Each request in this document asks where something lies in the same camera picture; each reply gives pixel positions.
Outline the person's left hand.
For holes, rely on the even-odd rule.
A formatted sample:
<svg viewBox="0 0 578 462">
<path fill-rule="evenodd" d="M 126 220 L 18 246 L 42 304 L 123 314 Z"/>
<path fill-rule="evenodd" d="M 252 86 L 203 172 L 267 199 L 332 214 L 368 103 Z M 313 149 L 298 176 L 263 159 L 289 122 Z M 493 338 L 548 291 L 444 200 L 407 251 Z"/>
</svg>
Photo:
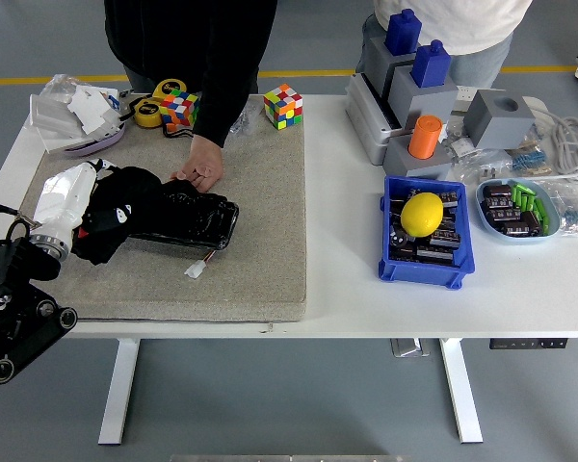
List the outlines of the person's left hand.
<svg viewBox="0 0 578 462">
<path fill-rule="evenodd" d="M 198 192 L 207 193 L 223 175 L 222 149 L 214 142 L 194 135 L 186 162 L 171 174 L 171 179 L 188 181 Z"/>
</svg>

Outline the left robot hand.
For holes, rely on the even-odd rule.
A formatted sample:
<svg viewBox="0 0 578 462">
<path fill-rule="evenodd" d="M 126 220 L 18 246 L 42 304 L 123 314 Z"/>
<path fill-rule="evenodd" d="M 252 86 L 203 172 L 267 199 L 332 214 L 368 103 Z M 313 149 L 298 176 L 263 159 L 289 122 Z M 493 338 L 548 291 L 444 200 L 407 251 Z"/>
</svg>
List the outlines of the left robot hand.
<svg viewBox="0 0 578 462">
<path fill-rule="evenodd" d="M 117 166 L 103 159 L 86 161 L 44 182 L 33 220 L 34 234 L 66 241 L 83 221 L 99 174 Z"/>
</svg>

